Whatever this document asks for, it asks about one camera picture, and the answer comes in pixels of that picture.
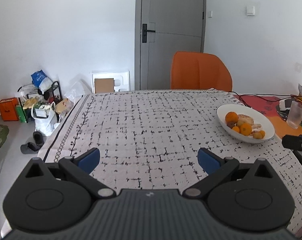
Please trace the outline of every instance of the chair backrest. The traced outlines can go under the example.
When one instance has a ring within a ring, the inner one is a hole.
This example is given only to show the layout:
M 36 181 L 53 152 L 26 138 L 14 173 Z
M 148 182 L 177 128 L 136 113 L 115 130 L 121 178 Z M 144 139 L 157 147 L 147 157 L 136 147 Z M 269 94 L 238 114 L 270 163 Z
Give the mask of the chair backrest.
M 178 51 L 172 61 L 171 89 L 210 89 L 231 91 L 232 78 L 215 55 Z

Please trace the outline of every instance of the white bowl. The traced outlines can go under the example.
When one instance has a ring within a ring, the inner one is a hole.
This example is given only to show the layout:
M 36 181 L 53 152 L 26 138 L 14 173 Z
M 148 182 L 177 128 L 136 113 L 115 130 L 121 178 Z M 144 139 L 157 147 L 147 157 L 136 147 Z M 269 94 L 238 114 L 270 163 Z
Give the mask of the white bowl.
M 254 139 L 252 136 L 244 136 L 236 131 L 232 130 L 230 127 L 227 126 L 225 121 L 226 114 L 229 112 L 236 112 L 237 114 L 245 114 L 253 118 L 255 123 L 259 123 L 262 125 L 262 130 L 266 132 L 266 135 L 263 139 Z M 222 127 L 234 138 L 241 140 L 243 142 L 248 143 L 261 143 L 271 139 L 274 136 L 274 127 L 272 123 L 260 112 L 249 108 L 243 105 L 234 105 L 234 104 L 227 104 L 219 106 L 217 109 L 217 116 L 219 119 L 220 124 Z

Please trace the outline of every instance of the clear plastic cup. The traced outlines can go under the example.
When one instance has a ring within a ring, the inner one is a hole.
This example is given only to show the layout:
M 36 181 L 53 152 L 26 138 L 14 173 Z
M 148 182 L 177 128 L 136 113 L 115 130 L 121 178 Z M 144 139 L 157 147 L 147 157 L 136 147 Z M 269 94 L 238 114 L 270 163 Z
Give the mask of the clear plastic cup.
M 292 101 L 288 114 L 287 124 L 293 129 L 297 129 L 302 121 L 302 104 Z

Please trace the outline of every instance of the floor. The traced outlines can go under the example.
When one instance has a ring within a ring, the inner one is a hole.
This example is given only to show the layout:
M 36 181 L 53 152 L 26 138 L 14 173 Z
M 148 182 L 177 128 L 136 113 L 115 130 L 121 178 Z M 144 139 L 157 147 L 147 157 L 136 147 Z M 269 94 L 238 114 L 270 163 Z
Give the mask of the floor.
M 1 122 L 10 129 L 6 142 L 0 149 L 0 232 L 5 221 L 2 203 L 6 193 L 19 176 L 28 161 L 36 154 L 24 155 L 20 146 L 27 142 L 34 132 L 34 122 Z

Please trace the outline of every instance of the patterned tablecloth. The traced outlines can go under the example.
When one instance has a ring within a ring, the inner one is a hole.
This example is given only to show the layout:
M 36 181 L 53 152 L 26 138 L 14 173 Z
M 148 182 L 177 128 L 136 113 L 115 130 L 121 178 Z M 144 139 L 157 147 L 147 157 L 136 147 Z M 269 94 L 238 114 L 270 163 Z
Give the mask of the patterned tablecloth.
M 239 101 L 216 90 L 83 96 L 38 155 L 46 162 L 57 162 L 97 147 L 100 163 L 91 175 L 117 192 L 121 188 L 183 191 L 207 175 L 197 162 L 200 147 L 245 163 L 264 157 L 295 199 L 288 226 L 295 233 L 302 227 L 302 166 L 277 137 L 262 144 L 230 137 L 216 118 L 217 108 L 230 103 Z

